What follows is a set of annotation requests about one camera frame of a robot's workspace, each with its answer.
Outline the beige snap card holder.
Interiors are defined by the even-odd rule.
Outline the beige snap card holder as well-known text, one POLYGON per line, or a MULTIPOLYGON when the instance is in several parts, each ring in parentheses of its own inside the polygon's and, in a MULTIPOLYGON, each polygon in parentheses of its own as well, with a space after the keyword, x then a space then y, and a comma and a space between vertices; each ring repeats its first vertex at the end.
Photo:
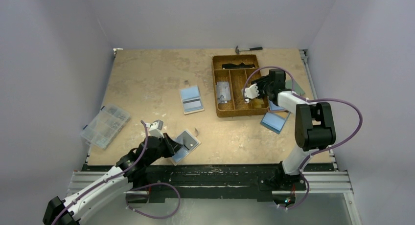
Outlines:
POLYGON ((175 147, 175 154, 170 158, 173 165, 178 165, 200 144, 200 140, 189 130, 184 130, 175 139, 179 147, 175 147))

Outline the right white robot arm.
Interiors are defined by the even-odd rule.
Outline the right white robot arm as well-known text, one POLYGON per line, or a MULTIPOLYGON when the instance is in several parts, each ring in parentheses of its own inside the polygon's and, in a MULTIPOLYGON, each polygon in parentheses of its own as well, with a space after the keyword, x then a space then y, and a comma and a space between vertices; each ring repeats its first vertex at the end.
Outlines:
POLYGON ((298 95, 294 84, 288 89, 286 77, 291 76, 288 71, 274 66, 267 68, 268 75, 253 81, 248 78, 241 93, 246 103, 266 97, 295 116, 296 145, 281 167, 285 176, 297 176, 312 154, 326 149, 336 140, 331 106, 328 102, 311 101, 298 95))

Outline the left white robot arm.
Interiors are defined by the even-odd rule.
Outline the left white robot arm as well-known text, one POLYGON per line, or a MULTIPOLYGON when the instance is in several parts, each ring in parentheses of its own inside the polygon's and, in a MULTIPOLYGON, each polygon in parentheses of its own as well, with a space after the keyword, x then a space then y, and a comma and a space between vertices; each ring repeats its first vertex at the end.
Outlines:
POLYGON ((77 193, 64 199, 51 199, 43 216, 45 225, 83 225, 100 209, 127 191, 158 188, 161 185, 177 189, 162 182, 149 183, 146 169, 160 158, 174 156, 182 147, 183 140, 173 140, 164 133, 161 137, 147 136, 139 147, 120 158, 99 179, 77 193))

